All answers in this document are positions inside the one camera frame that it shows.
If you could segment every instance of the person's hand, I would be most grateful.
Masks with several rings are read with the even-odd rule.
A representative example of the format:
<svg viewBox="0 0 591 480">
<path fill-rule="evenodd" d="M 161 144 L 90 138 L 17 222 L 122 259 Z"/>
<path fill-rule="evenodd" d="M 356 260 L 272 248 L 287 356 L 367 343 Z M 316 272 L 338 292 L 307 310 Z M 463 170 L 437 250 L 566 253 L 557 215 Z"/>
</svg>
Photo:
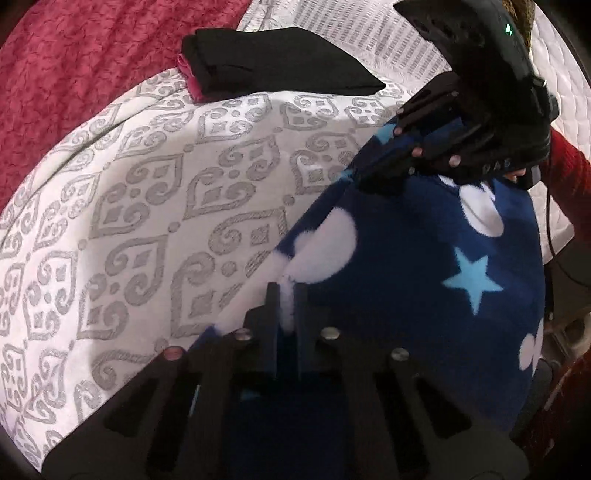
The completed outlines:
<svg viewBox="0 0 591 480">
<path fill-rule="evenodd" d="M 516 182 L 517 181 L 517 177 L 522 177 L 523 175 L 525 175 L 525 169 L 522 168 L 521 170 L 517 170 L 517 171 L 513 171 L 511 173 L 506 173 L 505 174 L 505 178 L 512 181 L 512 182 Z"/>
</svg>

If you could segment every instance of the black device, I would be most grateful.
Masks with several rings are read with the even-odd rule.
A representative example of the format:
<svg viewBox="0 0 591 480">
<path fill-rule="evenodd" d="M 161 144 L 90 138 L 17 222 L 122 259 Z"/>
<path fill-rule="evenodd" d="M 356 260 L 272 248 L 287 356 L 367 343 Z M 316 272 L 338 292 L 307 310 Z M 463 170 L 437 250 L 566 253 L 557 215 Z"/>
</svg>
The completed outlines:
<svg viewBox="0 0 591 480">
<path fill-rule="evenodd" d="M 309 305 L 304 284 L 294 292 L 293 348 L 282 349 L 292 357 L 287 363 L 293 370 L 278 369 L 278 356 L 284 355 L 278 349 L 279 295 L 279 286 L 269 284 L 265 304 L 248 312 L 244 328 L 176 361 L 162 355 L 153 360 L 48 454 L 43 478 L 273 478 L 264 460 L 261 471 L 240 470 L 233 476 L 232 458 L 224 449 L 242 393 L 277 393 L 277 383 L 320 396 L 340 385 L 349 425 L 344 478 L 526 478 L 525 455 L 506 435 L 454 407 L 407 351 L 366 343 L 331 327 L 330 310 Z"/>
<path fill-rule="evenodd" d="M 397 112 L 397 150 L 356 171 L 360 189 L 388 194 L 393 181 L 415 171 L 457 184 L 527 169 L 523 189 L 539 181 L 550 153 L 556 98 L 535 75 L 523 39 L 500 0 L 405 0 L 394 4 L 442 53 L 451 72 L 437 75 Z M 412 157 L 420 146 L 423 154 Z M 450 156 L 461 163 L 450 165 Z"/>
</svg>

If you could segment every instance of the pink fabric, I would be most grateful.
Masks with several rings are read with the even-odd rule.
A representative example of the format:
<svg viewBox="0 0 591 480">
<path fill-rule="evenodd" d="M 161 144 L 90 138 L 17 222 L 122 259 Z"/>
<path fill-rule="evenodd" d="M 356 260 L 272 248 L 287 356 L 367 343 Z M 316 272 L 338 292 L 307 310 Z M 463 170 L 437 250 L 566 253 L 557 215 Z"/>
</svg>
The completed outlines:
<svg viewBox="0 0 591 480">
<path fill-rule="evenodd" d="M 251 0 L 39 0 L 0 50 L 0 211 L 49 149 Z"/>
<path fill-rule="evenodd" d="M 205 100 L 205 96 L 201 91 L 201 87 L 199 86 L 199 82 L 193 75 L 193 71 L 191 70 L 191 65 L 189 65 L 189 61 L 185 58 L 182 53 L 179 53 L 177 56 L 177 66 L 179 71 L 184 75 L 185 79 L 187 80 L 187 90 L 189 90 L 189 94 L 194 102 L 203 102 Z"/>
</svg>

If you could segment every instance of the black folded cloth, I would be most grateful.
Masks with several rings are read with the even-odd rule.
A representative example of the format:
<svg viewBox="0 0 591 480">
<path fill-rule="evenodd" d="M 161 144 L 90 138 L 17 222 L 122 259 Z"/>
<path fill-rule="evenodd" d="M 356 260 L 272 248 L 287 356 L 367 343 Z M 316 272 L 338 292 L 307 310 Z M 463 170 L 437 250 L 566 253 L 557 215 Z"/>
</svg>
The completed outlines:
<svg viewBox="0 0 591 480">
<path fill-rule="evenodd" d="M 385 85 L 351 55 L 302 28 L 197 30 L 182 53 L 207 100 L 295 90 L 371 95 Z"/>
</svg>

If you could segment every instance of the black cable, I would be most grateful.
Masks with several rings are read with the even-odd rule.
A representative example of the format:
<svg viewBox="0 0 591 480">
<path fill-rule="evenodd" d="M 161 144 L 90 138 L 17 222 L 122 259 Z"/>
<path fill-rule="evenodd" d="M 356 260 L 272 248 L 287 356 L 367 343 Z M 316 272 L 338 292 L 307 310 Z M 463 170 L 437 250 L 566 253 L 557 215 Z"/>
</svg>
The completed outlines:
<svg viewBox="0 0 591 480">
<path fill-rule="evenodd" d="M 550 157 L 548 157 L 548 185 L 547 185 L 547 189 L 546 189 L 546 236 L 548 237 L 548 246 L 550 247 L 550 254 L 552 255 L 552 260 L 556 262 L 559 269 L 562 270 L 562 273 L 571 282 L 573 282 L 581 287 L 591 288 L 591 285 L 581 282 L 581 281 L 577 280 L 576 278 L 573 278 L 571 275 L 569 275 L 569 273 L 566 271 L 566 269 L 560 263 L 560 260 L 558 258 L 556 258 L 556 252 L 554 251 L 554 246 L 552 245 L 552 236 L 550 235 L 550 184 L 552 183 L 551 179 L 552 179 L 552 159 L 550 156 Z"/>
</svg>

